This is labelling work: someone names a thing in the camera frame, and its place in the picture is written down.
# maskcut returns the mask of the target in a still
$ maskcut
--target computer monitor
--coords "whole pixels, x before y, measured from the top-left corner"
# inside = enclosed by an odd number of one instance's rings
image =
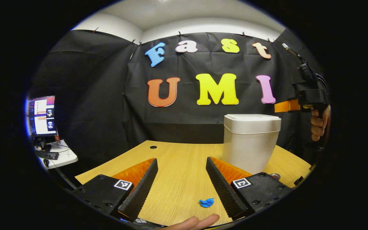
[[[35,145],[49,151],[45,137],[56,136],[55,96],[41,96],[28,101],[29,129]]]

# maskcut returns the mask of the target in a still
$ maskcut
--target finger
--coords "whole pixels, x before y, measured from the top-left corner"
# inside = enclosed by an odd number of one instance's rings
[[[315,116],[315,117],[319,116],[319,112],[317,109],[312,109],[312,116]]]
[[[219,220],[219,215],[212,214],[209,217],[205,218],[204,220],[200,221],[195,227],[191,228],[190,230],[201,230],[206,227],[213,225],[215,222]]]
[[[329,120],[330,117],[330,105],[327,106],[327,108],[323,111],[323,129],[326,128],[327,125],[327,121]]]
[[[195,227],[199,223],[199,219],[197,217],[190,217],[187,220],[178,223],[173,224],[168,227],[164,227],[165,230],[189,230],[192,227]]]
[[[320,136],[312,134],[312,140],[313,141],[318,141],[320,139]]]
[[[322,127],[317,127],[317,126],[312,125],[311,132],[315,135],[323,136],[325,130],[322,129]]]
[[[311,122],[311,124],[319,126],[319,127],[323,126],[323,119],[322,118],[312,116],[310,122]]]

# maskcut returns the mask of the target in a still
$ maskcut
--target blue crumpled paper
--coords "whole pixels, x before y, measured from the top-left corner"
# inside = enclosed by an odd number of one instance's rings
[[[208,208],[214,203],[214,198],[209,198],[206,200],[200,200],[201,207]]]

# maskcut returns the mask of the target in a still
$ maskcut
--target black backdrop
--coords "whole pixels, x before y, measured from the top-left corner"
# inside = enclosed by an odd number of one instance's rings
[[[239,53],[226,53],[221,40],[234,39]],[[293,97],[290,80],[299,61],[288,56],[277,44],[286,42],[316,60],[288,31],[281,41],[228,33],[175,35],[134,45],[114,35],[88,30],[68,32],[47,54],[33,78],[30,97],[55,95],[56,120],[60,137],[78,155],[75,173],[99,166],[145,140],[179,143],[223,143],[226,114],[260,113],[282,119],[277,145],[301,156],[302,144],[310,141],[310,114],[275,113],[273,104],[261,102],[258,75],[270,76],[276,102]],[[197,43],[195,53],[178,53],[180,41]],[[155,67],[145,52],[164,42],[165,58]],[[252,44],[267,47],[270,59],[261,57]],[[197,74],[210,74],[216,83],[225,73],[235,74],[237,105],[211,103],[197,105],[200,83]],[[177,99],[167,107],[155,107],[148,101],[153,79],[164,81],[160,98],[168,96],[170,77],[179,77]]]

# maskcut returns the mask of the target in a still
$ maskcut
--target wooden table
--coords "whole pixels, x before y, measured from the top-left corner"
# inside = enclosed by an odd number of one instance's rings
[[[139,218],[162,225],[182,222],[191,216],[204,219],[216,213],[220,219],[214,225],[226,224],[228,217],[205,169],[209,156],[221,158],[223,144],[180,144],[145,141],[126,153],[76,176],[84,184],[98,174],[113,176],[137,163],[155,157],[158,173]],[[278,173],[280,182],[294,187],[294,182],[309,174],[310,164],[276,146],[264,172]],[[199,200],[214,198],[209,208]]]

